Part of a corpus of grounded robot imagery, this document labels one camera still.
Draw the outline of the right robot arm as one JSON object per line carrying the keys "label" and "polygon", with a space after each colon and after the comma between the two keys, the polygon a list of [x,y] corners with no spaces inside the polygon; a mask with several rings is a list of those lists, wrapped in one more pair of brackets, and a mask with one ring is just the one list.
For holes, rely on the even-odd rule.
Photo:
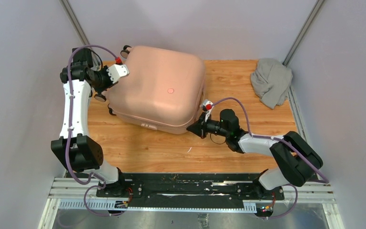
{"label": "right robot arm", "polygon": [[276,136],[251,134],[240,127],[232,109],[222,110],[218,121],[203,112],[186,129],[202,139],[208,134],[222,136],[233,152],[271,156],[277,168],[261,172],[250,185],[250,192],[259,199],[267,198],[272,190],[283,185],[303,186],[323,166],[318,153],[297,132]]}

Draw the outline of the aluminium frame rail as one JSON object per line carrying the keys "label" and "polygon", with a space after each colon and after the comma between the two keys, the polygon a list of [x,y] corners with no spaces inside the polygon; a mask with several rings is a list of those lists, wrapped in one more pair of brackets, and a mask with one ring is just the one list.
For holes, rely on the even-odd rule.
{"label": "aluminium frame rail", "polygon": [[126,188],[98,179],[55,178],[40,229],[284,228],[343,229],[329,184],[283,186],[258,197],[247,173],[126,173]]}

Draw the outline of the pink suitcase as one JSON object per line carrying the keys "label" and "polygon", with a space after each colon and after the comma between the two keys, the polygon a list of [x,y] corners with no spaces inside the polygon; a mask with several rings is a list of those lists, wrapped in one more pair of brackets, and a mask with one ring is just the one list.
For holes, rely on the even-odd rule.
{"label": "pink suitcase", "polygon": [[144,128],[185,133],[200,113],[204,61],[194,54],[143,45],[126,51],[129,75],[104,92],[111,114]]}

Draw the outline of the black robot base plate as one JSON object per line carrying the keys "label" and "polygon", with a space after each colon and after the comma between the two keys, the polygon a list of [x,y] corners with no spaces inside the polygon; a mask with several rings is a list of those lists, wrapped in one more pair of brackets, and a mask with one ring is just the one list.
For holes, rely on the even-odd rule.
{"label": "black robot base plate", "polygon": [[128,209],[237,210],[244,201],[283,200],[282,187],[264,198],[250,192],[254,173],[124,173],[120,185],[92,190],[91,198],[106,198]]}

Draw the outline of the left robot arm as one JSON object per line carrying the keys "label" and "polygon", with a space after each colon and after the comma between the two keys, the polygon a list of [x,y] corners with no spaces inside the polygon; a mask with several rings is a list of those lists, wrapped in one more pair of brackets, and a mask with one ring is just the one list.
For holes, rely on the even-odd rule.
{"label": "left robot arm", "polygon": [[93,47],[90,44],[74,48],[60,73],[65,96],[64,118],[59,139],[51,141],[51,150],[77,183],[87,185],[95,178],[99,181],[96,189],[122,197],[128,191],[125,178],[119,168],[104,159],[100,144],[90,138],[88,107],[92,96],[100,97],[130,71],[116,54],[100,45],[97,48],[112,55],[115,63],[94,70]]}

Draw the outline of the grey crumpled cloth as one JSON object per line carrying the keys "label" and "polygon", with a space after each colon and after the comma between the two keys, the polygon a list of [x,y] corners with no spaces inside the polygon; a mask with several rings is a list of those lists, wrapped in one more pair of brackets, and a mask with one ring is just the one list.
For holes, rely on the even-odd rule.
{"label": "grey crumpled cloth", "polygon": [[292,70],[273,58],[258,60],[250,82],[260,101],[270,109],[282,106],[293,78]]}

